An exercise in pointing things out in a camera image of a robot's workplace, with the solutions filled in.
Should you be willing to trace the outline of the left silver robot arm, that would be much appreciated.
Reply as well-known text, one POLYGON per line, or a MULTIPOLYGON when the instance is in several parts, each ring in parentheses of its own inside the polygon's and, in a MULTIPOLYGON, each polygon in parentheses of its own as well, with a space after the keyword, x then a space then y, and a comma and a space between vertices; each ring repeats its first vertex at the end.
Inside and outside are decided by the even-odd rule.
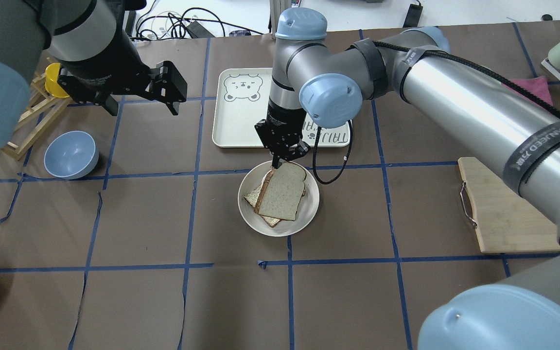
POLYGON ((116 115, 114 95, 166 104, 173 115, 188 86, 171 61, 144 64, 123 28, 144 0, 0 0, 0 149, 30 101, 41 55, 61 64, 56 82, 80 103, 116 115))

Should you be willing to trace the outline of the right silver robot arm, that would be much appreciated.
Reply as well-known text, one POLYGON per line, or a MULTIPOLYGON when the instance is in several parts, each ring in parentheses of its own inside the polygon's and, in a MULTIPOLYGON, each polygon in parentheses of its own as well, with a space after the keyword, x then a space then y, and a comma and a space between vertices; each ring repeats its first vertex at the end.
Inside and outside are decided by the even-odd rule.
MULTIPOLYGON (((322 128, 395 91, 453 135, 553 222, 560 245, 560 111, 493 71, 449 53, 437 27, 367 39, 333 54, 325 17, 289 7, 278 19, 267 116, 255 125, 273 167, 304 157, 306 115, 322 128)), ((420 329, 419 350, 560 350, 560 256, 460 293, 420 329)))

